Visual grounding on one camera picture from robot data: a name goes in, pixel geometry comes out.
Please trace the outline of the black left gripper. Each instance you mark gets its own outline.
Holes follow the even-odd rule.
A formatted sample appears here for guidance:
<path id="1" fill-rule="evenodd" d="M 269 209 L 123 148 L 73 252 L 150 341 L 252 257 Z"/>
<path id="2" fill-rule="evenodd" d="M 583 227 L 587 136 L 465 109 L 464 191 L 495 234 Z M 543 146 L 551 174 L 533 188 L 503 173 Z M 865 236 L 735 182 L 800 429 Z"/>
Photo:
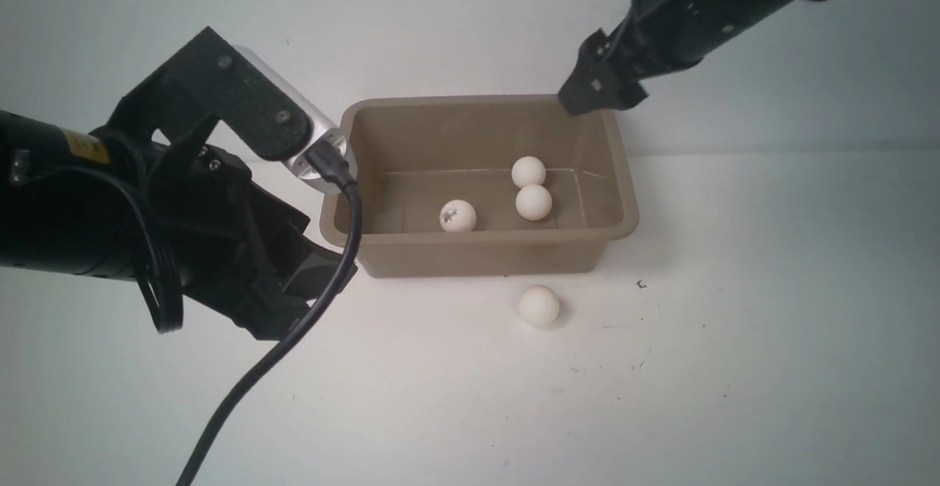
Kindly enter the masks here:
<path id="1" fill-rule="evenodd" d="M 325 294 L 341 255 L 303 237 L 306 215 L 214 147 L 167 148 L 151 169 L 184 295 L 258 340 L 282 340 Z"/>

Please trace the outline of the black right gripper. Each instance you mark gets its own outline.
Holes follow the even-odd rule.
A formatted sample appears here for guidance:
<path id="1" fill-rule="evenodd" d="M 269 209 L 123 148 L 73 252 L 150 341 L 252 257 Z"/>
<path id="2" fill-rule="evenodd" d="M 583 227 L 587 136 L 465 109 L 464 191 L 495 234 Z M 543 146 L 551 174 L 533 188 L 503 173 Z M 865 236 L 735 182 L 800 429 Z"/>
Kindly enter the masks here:
<path id="1" fill-rule="evenodd" d="M 648 97 L 642 80 L 695 67 L 742 32 L 723 0 L 631 0 L 611 32 L 598 29 L 578 47 L 557 98 L 574 117 L 632 110 Z"/>

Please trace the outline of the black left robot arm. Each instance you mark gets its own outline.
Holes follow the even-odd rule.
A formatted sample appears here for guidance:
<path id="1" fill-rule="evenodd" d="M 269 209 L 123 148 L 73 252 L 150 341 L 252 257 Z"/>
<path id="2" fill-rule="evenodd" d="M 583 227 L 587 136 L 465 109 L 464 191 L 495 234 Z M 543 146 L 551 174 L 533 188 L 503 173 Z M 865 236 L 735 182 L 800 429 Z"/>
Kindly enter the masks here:
<path id="1" fill-rule="evenodd" d="M 137 284 L 160 333 L 184 325 L 190 300 L 285 338 L 341 255 L 235 155 L 205 145 L 158 175 L 167 149 L 2 112 L 2 266 Z"/>

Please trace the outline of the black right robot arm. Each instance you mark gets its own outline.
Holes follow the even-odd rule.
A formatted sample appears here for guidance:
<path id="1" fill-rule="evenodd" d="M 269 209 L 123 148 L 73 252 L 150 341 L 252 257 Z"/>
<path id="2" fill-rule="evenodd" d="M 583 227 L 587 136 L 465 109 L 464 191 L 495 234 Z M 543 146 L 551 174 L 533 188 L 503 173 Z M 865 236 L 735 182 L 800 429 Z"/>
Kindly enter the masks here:
<path id="1" fill-rule="evenodd" d="M 647 98 L 642 81 L 694 68 L 793 1 L 631 0 L 613 31 L 598 30 L 582 42 L 558 101 L 574 117 L 631 110 Z"/>

